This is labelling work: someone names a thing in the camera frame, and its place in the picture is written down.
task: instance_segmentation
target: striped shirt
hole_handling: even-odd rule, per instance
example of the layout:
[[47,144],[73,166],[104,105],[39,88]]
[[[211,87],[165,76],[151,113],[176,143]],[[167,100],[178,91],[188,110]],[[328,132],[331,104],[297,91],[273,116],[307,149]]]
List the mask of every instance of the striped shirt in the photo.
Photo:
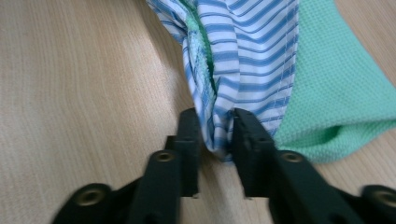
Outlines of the striped shirt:
[[234,108],[276,133],[295,75],[298,0],[147,0],[183,46],[206,147],[223,161]]

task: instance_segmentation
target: cloth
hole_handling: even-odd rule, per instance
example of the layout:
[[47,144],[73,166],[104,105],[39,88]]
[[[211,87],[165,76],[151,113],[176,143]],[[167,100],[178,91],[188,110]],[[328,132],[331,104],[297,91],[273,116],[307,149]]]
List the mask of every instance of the cloth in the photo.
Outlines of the cloth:
[[234,107],[253,112],[279,149],[313,162],[341,159],[396,127],[396,90],[333,0],[148,4],[183,45],[206,146],[224,161]]
[[148,0],[183,46],[186,78],[206,147],[230,161],[232,110],[256,115],[270,134],[294,80],[297,0]]
[[296,78],[275,135],[314,162],[341,159],[396,127],[396,90],[331,0],[300,1]]

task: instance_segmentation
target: wooden table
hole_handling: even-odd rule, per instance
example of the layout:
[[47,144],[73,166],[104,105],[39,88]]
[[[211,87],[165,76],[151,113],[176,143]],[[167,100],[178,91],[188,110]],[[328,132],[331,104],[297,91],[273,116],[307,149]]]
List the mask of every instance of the wooden table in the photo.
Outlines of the wooden table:
[[[395,85],[396,2],[337,3]],[[75,189],[139,177],[193,106],[180,51],[144,0],[0,0],[0,223],[48,223]],[[351,193],[396,188],[395,148],[393,130],[318,169]],[[206,152],[200,174],[182,223],[270,223],[234,167]]]

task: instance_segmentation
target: black plastic part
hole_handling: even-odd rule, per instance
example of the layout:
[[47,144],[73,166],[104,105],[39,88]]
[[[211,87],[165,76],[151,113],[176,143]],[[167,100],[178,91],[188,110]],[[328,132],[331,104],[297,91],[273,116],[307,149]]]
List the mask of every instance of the black plastic part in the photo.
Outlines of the black plastic part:
[[[90,184],[78,189],[58,212],[54,224],[121,224],[125,223],[127,211],[140,179],[122,189],[111,191],[104,184]],[[78,201],[84,192],[101,192],[103,198],[95,204],[79,205]]]
[[179,154],[173,150],[155,152],[148,161],[126,223],[178,223],[180,192]]
[[[78,205],[78,198],[87,190],[99,190],[104,198],[96,204]],[[105,224],[108,221],[107,212],[111,205],[111,188],[104,184],[90,184],[77,190],[59,211],[53,220],[54,224]]]
[[356,197],[338,189],[344,200],[368,224],[396,223],[396,190],[384,186],[364,187],[361,197]]
[[294,221],[296,218],[281,192],[274,190],[268,202],[268,206],[275,224],[295,223]]
[[256,117],[243,109],[233,112],[231,153],[247,197],[269,197],[274,141]]
[[[270,197],[270,201],[284,200],[294,218],[292,223],[364,223],[303,155],[287,150],[277,151],[275,160],[273,185],[277,193]],[[271,213],[282,209],[270,207]]]
[[201,133],[194,108],[180,114],[177,135],[168,136],[165,149],[177,151],[181,156],[182,197],[198,193],[199,152]]

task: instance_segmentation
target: green towel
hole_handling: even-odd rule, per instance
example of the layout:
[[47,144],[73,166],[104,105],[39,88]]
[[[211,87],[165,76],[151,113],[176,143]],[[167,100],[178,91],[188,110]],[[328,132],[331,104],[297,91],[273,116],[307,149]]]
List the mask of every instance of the green towel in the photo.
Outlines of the green towel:
[[278,148],[341,159],[396,126],[396,90],[333,0],[300,1],[297,70]]

